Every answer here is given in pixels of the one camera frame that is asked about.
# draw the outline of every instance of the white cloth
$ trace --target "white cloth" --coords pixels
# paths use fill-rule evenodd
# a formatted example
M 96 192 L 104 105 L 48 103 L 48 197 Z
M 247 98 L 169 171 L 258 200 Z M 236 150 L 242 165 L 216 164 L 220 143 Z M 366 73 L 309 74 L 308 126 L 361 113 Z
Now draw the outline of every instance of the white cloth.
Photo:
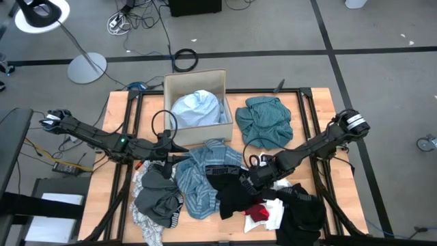
M 290 182 L 283 178 L 273 184 L 273 189 L 279 190 L 290 186 Z M 261 205 L 265 206 L 266 210 L 268 211 L 268 220 L 258 221 L 255 223 L 250 215 L 246 215 L 246 221 L 244 222 L 244 233 L 247 233 L 259 225 L 264 225 L 266 230 L 276 230 L 281 227 L 282 216 L 284 214 L 283 202 L 280 199 L 267 200 L 266 203 Z
M 205 90 L 198 90 L 177 99 L 171 108 L 179 129 L 218 124 L 222 111 L 223 106 L 220 106 L 217 97 Z M 171 127 L 175 128 L 173 118 L 171 118 Z

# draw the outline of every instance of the light blue cloth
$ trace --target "light blue cloth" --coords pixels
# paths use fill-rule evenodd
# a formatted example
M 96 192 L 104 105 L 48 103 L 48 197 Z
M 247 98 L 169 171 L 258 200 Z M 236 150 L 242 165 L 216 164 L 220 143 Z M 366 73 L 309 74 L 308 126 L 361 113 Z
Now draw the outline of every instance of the light blue cloth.
M 221 122 L 223 103 L 221 104 L 220 106 L 219 100 L 213 93 L 198 90 L 177 99 L 171 112 L 178 121 L 178 128 L 207 126 Z M 171 128 L 175 128 L 173 118 L 171 118 Z
M 189 215 L 195 219 L 204 219 L 220 209 L 220 202 L 216 199 L 217 191 L 206 178 L 205 166 L 241 166 L 242 157 L 241 153 L 226 146 L 223 140 L 217 139 L 208 140 L 203 147 L 193 148 L 188 154 L 191 158 L 181 161 L 176 167 L 176 184 L 185 193 Z

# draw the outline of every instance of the wheel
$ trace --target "wheel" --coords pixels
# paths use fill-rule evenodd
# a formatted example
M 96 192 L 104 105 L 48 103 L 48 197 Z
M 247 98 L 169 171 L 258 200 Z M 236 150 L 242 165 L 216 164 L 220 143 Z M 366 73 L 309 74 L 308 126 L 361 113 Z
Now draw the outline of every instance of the wheel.
M 432 143 L 429 142 L 429 139 L 426 137 L 421 137 L 417 140 L 416 142 L 417 147 L 424 151 L 424 152 L 430 152 L 432 150 L 434 150 L 432 148 Z

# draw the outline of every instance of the white lamp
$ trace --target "white lamp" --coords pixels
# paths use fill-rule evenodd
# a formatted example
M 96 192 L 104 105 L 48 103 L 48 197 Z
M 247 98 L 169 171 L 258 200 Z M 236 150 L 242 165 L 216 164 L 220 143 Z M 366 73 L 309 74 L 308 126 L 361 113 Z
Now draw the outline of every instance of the white lamp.
M 99 53 L 85 53 L 84 50 L 76 43 L 75 39 L 70 35 L 68 30 L 61 25 L 64 23 L 70 14 L 70 6 L 65 0 L 50 0 L 53 4 L 61 9 L 61 16 L 59 19 L 51 25 L 46 27 L 33 27 L 25 18 L 22 10 L 18 11 L 15 16 L 16 26 L 25 33 L 39 34 L 51 31 L 58 27 L 61 27 L 62 31 L 68 36 L 72 43 L 76 46 L 82 55 L 74 58 L 70 65 L 68 65 L 67 75 L 68 78 L 80 84 L 91 83 L 100 78 L 104 71 L 107 69 L 107 61 L 103 55 Z

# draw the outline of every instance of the blue object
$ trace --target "blue object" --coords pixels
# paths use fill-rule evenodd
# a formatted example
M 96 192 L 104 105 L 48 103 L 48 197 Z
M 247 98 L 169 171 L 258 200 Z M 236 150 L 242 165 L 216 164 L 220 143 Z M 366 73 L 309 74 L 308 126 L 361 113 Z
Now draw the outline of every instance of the blue object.
M 274 96 L 257 96 L 248 98 L 244 108 L 238 108 L 235 119 L 242 131 L 243 141 L 247 144 L 256 137 L 263 137 L 285 146 L 293 139 L 290 126 L 292 113 Z M 270 141 L 254 140 L 251 145 L 271 150 L 277 148 Z
M 207 165 L 241 166 L 241 153 L 224 144 L 223 140 L 211 139 L 204 146 L 193 148 L 188 153 L 191 158 L 181 161 L 176 167 L 176 184 L 185 194 L 185 204 L 189 215 L 204 219 L 218 212 L 220 202 L 217 190 L 212 188 L 205 175 Z
M 171 108 L 178 121 L 178 128 L 218 124 L 222 110 L 217 97 L 205 90 L 198 90 L 177 99 Z M 171 118 L 171 127 L 174 126 L 175 122 Z
M 144 86 L 142 82 L 133 82 L 128 84 L 127 89 L 131 90 L 132 88 L 137 88 L 140 92 L 145 92 L 147 90 L 146 86 Z
M 402 238 L 402 239 L 409 239 L 409 238 L 406 237 L 406 236 L 394 235 L 394 234 L 391 234 L 391 233 L 385 232 L 385 231 L 383 231 L 382 229 L 380 229 L 378 226 L 376 226 L 375 224 L 373 224 L 372 222 L 368 221 L 367 219 L 366 219 L 366 221 L 367 221 L 371 226 L 373 226 L 375 229 L 377 229 L 378 231 L 384 233 L 385 235 L 396 236 L 396 237 L 398 237 L 398 238 Z

